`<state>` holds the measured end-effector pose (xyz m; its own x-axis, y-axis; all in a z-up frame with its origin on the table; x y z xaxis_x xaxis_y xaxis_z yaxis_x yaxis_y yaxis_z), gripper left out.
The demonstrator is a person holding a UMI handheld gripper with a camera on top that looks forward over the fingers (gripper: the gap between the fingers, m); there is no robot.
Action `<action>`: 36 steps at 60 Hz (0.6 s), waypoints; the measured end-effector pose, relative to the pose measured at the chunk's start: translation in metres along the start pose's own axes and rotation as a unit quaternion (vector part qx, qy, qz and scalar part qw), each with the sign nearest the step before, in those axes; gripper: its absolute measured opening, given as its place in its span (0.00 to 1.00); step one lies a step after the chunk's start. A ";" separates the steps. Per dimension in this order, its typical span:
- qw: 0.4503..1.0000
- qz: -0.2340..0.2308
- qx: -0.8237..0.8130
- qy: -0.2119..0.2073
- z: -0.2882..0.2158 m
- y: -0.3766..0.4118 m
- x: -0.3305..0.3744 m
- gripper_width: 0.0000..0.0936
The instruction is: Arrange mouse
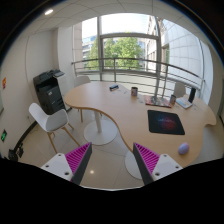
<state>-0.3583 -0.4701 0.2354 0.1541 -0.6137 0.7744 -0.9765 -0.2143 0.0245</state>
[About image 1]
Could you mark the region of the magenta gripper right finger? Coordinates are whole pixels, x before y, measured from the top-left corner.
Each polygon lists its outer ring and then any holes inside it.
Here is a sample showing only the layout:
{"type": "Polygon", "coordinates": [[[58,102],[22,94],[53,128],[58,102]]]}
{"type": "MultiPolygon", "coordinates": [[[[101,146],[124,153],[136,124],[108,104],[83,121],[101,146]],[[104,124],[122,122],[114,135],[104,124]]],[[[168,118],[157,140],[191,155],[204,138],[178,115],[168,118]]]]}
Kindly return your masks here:
{"type": "Polygon", "coordinates": [[[133,144],[133,154],[145,185],[182,169],[168,154],[159,155],[138,143],[133,144]]]}

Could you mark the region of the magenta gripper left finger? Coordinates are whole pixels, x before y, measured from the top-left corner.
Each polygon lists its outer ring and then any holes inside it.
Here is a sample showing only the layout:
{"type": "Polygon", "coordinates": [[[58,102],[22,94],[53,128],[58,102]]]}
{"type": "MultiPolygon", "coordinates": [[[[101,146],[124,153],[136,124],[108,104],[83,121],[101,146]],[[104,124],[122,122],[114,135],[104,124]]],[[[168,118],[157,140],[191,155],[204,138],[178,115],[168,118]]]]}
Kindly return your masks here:
{"type": "Polygon", "coordinates": [[[91,154],[92,143],[88,142],[67,154],[57,153],[42,166],[42,169],[79,185],[91,154]]]}

